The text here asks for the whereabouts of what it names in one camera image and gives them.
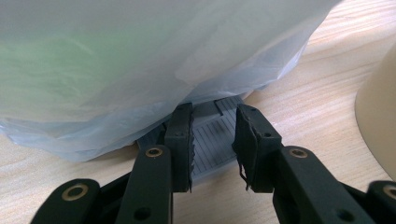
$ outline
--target wooden table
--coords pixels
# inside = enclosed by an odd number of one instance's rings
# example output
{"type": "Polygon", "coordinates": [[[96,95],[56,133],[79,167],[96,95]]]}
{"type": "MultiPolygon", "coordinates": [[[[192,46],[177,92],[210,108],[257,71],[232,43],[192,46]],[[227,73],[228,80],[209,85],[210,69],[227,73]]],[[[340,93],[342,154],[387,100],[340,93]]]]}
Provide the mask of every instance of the wooden table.
{"type": "MultiPolygon", "coordinates": [[[[346,0],[310,38],[299,65],[246,102],[273,123],[285,145],[311,149],[333,175],[357,189],[389,179],[361,138],[355,95],[396,42],[396,1],[346,0]]],[[[137,150],[126,147],[73,163],[19,147],[0,136],[1,223],[28,223],[62,183],[92,178],[104,185],[128,173],[137,150]]],[[[175,194],[174,223],[277,223],[271,194],[245,191],[233,164],[175,194]]]]}

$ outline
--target plastic bag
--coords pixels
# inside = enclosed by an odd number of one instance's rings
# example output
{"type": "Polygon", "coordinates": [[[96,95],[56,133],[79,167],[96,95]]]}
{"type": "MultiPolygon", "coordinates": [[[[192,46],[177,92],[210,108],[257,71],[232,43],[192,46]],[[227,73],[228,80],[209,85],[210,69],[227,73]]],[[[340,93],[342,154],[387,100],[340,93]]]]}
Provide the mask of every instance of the plastic bag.
{"type": "Polygon", "coordinates": [[[0,3],[0,132],[86,161],[286,74],[338,0],[0,3]]]}

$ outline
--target white plastic bag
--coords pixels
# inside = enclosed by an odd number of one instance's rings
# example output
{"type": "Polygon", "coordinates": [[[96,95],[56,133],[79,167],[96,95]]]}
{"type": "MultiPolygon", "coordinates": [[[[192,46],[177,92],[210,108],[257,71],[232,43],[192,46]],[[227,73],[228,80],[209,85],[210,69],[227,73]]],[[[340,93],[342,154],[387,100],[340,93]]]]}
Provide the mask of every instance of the white plastic bag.
{"type": "Polygon", "coordinates": [[[286,74],[338,0],[0,3],[0,132],[86,161],[286,74]]]}

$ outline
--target light wood surface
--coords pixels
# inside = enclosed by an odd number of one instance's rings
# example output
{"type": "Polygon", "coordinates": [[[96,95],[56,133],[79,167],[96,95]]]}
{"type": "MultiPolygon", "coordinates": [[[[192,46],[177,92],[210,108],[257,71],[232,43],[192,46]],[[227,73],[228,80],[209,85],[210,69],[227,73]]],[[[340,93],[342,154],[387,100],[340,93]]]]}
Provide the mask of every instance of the light wood surface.
{"type": "MultiPolygon", "coordinates": [[[[316,153],[332,174],[357,189],[389,179],[364,144],[354,115],[358,88],[396,42],[396,1],[346,0],[310,38],[299,65],[246,102],[266,116],[285,145],[316,153]]],[[[74,178],[104,185],[128,173],[137,150],[88,162],[63,161],[0,135],[0,223],[29,223],[49,194],[74,178]]],[[[174,223],[277,223],[271,194],[245,191],[234,163],[175,194],[174,223]]]]}

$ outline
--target beige cylindrical object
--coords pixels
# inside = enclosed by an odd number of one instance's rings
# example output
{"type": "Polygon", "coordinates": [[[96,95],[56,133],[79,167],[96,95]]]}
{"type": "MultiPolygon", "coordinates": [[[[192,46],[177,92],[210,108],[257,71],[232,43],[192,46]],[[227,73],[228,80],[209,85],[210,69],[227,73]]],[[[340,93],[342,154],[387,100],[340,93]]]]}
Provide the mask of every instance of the beige cylindrical object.
{"type": "Polygon", "coordinates": [[[396,180],[396,44],[359,89],[355,115],[367,147],[396,180]]]}

